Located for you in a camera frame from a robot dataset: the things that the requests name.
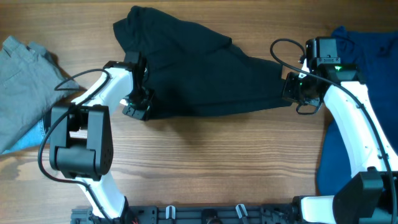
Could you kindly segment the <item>black t-shirt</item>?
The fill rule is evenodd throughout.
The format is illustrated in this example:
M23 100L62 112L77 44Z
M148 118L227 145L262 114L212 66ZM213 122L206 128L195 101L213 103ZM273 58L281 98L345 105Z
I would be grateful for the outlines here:
M224 116L286 107L280 64L246 55L230 37L151 7L113 25L125 52L147 60L150 119Z

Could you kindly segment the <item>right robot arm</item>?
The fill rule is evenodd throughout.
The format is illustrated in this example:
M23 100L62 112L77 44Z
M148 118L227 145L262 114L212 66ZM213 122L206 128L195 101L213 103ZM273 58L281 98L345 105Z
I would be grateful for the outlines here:
M342 63L336 40L310 39L301 46L302 68L287 75L283 99L326 106L343 139L351 179L335 195L295 198L301 223L397 223L397 154L370 104L366 79Z

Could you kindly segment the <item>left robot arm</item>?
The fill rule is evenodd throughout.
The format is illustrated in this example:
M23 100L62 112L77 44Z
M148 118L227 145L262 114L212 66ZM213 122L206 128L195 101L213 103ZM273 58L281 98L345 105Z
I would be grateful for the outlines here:
M149 119L154 91L143 86L147 60L140 52L127 52L122 62L109 61L100 72L100 79L84 94L52 108L50 165L62 173L62 182L78 184L91 204L74 209L72 223L138 223L110 173L110 116L123 104L126 116Z

